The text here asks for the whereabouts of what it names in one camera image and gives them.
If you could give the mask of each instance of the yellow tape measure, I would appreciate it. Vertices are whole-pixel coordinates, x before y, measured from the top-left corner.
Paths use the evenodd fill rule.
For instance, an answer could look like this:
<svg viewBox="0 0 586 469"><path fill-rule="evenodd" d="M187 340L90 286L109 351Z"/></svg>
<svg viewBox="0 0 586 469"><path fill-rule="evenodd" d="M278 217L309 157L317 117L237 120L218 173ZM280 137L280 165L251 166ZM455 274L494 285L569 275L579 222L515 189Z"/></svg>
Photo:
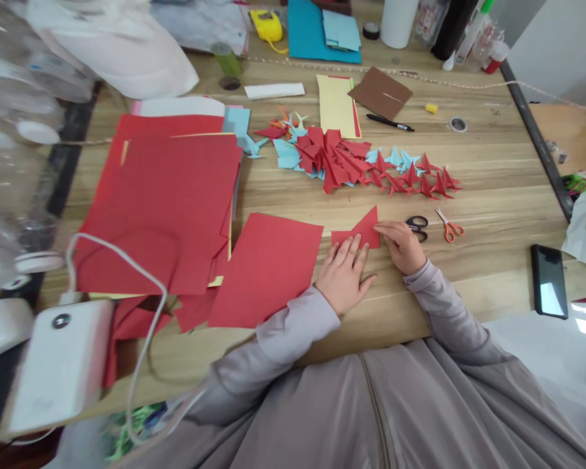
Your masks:
<svg viewBox="0 0 586 469"><path fill-rule="evenodd" d="M249 17L254 22L259 38L268 42L277 53L288 52L288 49L280 50L273 46L274 42L282 40L282 24L275 13L268 10L250 10Z"/></svg>

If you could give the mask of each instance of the scissors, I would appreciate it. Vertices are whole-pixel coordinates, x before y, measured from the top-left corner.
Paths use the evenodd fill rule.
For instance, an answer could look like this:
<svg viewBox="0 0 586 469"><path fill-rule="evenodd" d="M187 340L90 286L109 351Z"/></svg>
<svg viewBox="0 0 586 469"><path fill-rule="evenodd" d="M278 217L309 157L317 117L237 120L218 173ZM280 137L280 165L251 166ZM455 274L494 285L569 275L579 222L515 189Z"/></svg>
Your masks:
<svg viewBox="0 0 586 469"><path fill-rule="evenodd" d="M443 215L443 212L441 212L440 208L436 209L436 213L438 213L438 216L441 218L441 220L443 220L443 223L445 224L445 241L454 242L454 240L456 239L456 235L464 236L464 228L460 225L453 224L451 221L445 218L445 215Z"/></svg>
<svg viewBox="0 0 586 469"><path fill-rule="evenodd" d="M428 225L428 219L421 216L415 215L406 220L406 225L412 230L417 238L419 238L419 242L424 242L428 238L428 234L423 231L421 228L425 228Z"/></svg>

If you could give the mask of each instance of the marker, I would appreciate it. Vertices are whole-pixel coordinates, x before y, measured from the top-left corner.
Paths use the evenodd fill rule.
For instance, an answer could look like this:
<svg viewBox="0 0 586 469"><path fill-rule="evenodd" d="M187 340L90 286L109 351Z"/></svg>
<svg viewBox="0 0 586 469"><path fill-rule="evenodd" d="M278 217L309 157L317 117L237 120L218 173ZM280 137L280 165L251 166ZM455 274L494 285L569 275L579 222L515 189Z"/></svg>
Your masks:
<svg viewBox="0 0 586 469"><path fill-rule="evenodd" d="M393 127L397 127L401 130L405 130L407 132L414 132L415 130L411 126L400 124L399 122L389 121L388 119L382 116L376 116L375 114L367 114L367 117L372 121L381 122L382 124L390 125Z"/></svg>

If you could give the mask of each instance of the person's left hand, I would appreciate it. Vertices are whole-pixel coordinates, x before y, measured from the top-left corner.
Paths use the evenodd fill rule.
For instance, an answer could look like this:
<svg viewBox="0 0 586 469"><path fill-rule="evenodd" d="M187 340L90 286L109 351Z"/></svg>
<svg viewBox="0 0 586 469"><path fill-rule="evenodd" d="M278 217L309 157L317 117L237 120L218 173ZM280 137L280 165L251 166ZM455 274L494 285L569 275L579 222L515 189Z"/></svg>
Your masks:
<svg viewBox="0 0 586 469"><path fill-rule="evenodd" d="M369 252L369 243L358 252L360 238L357 234L355 238L347 238L340 248L339 243L332 246L315 282L317 290L339 317L363 299L377 277L371 276L360 282Z"/></svg>

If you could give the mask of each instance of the orange scissors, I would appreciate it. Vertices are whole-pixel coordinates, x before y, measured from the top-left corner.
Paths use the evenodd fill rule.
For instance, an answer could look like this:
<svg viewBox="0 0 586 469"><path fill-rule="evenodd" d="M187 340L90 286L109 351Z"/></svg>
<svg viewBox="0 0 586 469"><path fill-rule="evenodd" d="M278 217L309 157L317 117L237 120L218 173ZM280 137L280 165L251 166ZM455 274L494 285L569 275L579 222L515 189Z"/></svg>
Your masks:
<svg viewBox="0 0 586 469"><path fill-rule="evenodd" d="M445 218L445 215L443 215L443 212L441 212L440 208L436 209L436 213L438 213L438 216L441 218L441 220L443 220L443 223L445 224L445 241L454 242L456 236L464 236L464 228L460 225L453 224L451 221Z"/></svg>

